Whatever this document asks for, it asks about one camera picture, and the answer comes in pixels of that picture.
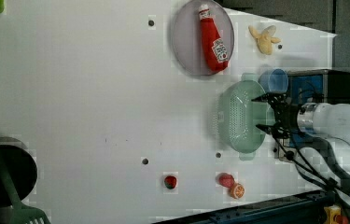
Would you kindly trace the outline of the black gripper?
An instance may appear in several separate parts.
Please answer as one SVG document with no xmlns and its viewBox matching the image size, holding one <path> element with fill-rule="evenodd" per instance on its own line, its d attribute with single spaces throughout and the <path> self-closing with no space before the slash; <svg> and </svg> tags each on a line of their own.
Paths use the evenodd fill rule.
<svg viewBox="0 0 350 224">
<path fill-rule="evenodd" d="M 275 124 L 257 124 L 256 127 L 266 134 L 273 134 L 274 138 L 287 139 L 292 132 L 299 129 L 297 116 L 299 106 L 294 105 L 285 93 L 265 93 L 252 99 L 252 102 L 271 103 Z"/>
</svg>

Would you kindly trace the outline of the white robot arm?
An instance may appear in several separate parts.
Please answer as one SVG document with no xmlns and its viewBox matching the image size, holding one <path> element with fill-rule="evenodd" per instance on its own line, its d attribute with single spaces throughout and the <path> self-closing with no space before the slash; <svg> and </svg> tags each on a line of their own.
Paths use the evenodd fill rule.
<svg viewBox="0 0 350 224">
<path fill-rule="evenodd" d="M 254 99 L 267 103 L 274 113 L 274 124 L 258 128 L 274 138 L 289 139 L 304 134 L 314 143 L 321 140 L 333 152 L 333 159 L 350 173 L 350 104 L 292 104 L 285 93 L 268 92 Z"/>
</svg>

